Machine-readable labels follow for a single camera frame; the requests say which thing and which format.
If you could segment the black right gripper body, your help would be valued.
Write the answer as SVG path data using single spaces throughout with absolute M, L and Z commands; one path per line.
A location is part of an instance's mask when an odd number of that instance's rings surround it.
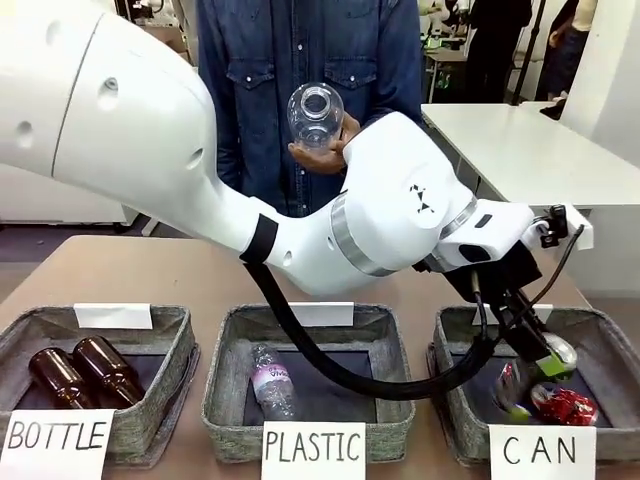
M 529 303 L 522 289 L 542 277 L 536 260 L 527 246 L 517 242 L 499 260 L 477 263 L 446 273 L 446 280 L 467 302 L 482 302 L 491 308 L 506 307 L 521 311 Z

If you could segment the person's left hand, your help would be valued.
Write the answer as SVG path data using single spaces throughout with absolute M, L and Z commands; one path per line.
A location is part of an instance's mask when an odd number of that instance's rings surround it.
M 323 175 L 337 174 L 346 167 L 346 161 L 343 156 L 345 146 L 359 131 L 359 122 L 348 113 L 345 113 L 342 121 L 341 137 L 332 142 L 326 151 L 306 150 L 294 143 L 288 145 L 288 150 L 294 160 L 308 171 Z

